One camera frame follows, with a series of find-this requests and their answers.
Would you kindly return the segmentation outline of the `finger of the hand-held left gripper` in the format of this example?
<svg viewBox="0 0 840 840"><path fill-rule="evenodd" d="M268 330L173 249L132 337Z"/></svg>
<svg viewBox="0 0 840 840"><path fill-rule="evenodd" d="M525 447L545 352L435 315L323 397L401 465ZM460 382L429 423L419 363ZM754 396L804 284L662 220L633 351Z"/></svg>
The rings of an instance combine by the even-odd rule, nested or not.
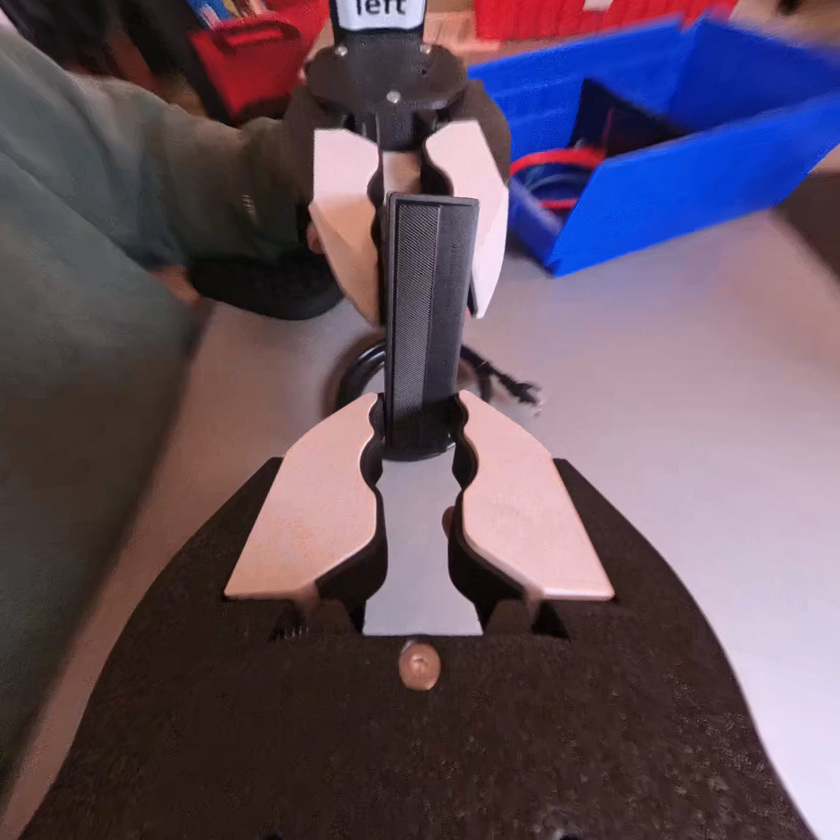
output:
<svg viewBox="0 0 840 840"><path fill-rule="evenodd" d="M372 141L346 129L314 131L311 221L339 288L372 325L381 323L382 307L368 187L379 165Z"/></svg>
<svg viewBox="0 0 840 840"><path fill-rule="evenodd" d="M479 204L471 264L472 315L487 314L505 256L508 231L508 186L476 120L455 121L433 133L423 145L427 161L455 197Z"/></svg>

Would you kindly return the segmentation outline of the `black ethernet switch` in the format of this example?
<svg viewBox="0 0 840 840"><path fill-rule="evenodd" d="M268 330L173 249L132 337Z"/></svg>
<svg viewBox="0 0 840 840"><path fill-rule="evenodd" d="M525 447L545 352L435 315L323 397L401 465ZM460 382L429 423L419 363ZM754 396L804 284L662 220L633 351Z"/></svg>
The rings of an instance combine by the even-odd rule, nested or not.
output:
<svg viewBox="0 0 840 840"><path fill-rule="evenodd" d="M385 454L414 462L449 447L480 204L393 193L385 210Z"/></svg>

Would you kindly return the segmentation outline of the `red plastic bin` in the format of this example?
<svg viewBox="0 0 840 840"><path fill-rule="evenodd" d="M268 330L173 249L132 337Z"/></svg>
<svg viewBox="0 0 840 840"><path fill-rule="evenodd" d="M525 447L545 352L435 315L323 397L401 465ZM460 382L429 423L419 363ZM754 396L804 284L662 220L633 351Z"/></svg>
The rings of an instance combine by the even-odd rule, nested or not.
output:
<svg viewBox="0 0 840 840"><path fill-rule="evenodd" d="M684 24L710 13L728 19L737 1L473 1L480 40L559 39L606 28L678 17Z"/></svg>
<svg viewBox="0 0 840 840"><path fill-rule="evenodd" d="M188 4L200 21L188 35L198 64L234 120L291 93L330 11L327 1Z"/></svg>

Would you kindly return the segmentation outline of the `person's green clothed torso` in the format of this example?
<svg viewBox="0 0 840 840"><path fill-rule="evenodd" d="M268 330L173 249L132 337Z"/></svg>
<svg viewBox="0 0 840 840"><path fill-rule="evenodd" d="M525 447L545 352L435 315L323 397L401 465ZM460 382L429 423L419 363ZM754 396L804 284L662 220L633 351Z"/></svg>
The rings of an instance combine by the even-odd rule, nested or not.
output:
<svg viewBox="0 0 840 840"><path fill-rule="evenodd" d="M2 248L2 787L170 426L196 319L120 255Z"/></svg>

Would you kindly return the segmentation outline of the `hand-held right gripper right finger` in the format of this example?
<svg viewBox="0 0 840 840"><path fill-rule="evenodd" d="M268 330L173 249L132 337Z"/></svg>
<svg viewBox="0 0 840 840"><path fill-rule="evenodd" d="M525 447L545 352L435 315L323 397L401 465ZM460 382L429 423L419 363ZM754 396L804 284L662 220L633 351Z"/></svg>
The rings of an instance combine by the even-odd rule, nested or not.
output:
<svg viewBox="0 0 840 840"><path fill-rule="evenodd" d="M609 602L615 596L548 449L461 391L453 403L454 535L468 557L526 600Z"/></svg>

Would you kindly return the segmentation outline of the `blue plastic bin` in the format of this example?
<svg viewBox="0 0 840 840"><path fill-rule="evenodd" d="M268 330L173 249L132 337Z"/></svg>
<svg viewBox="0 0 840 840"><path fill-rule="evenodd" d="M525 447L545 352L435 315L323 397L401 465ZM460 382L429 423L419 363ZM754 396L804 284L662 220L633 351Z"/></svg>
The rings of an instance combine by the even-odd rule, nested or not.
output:
<svg viewBox="0 0 840 840"><path fill-rule="evenodd" d="M504 113L511 159L594 149L610 107L660 139L605 157L565 218L523 179L508 228L561 277L782 202L838 146L838 44L677 17L469 68Z"/></svg>

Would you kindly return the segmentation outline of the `black textured cloth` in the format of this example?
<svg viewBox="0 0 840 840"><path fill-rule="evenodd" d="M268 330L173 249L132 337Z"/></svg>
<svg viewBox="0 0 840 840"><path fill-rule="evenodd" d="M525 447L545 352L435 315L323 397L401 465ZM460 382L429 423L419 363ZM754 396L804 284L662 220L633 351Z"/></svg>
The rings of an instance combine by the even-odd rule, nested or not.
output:
<svg viewBox="0 0 840 840"><path fill-rule="evenodd" d="M187 274L202 297L281 321L315 319L343 299L327 260L308 248L293 249L275 261L195 259Z"/></svg>

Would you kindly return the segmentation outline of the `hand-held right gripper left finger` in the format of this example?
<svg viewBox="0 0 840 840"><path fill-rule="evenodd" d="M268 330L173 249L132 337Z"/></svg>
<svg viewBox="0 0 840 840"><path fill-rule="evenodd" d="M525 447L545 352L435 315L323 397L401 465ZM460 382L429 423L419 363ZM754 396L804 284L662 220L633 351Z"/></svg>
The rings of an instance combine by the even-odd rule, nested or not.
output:
<svg viewBox="0 0 840 840"><path fill-rule="evenodd" d="M365 393L281 459L224 594L230 600L366 603L385 581L382 407Z"/></svg>

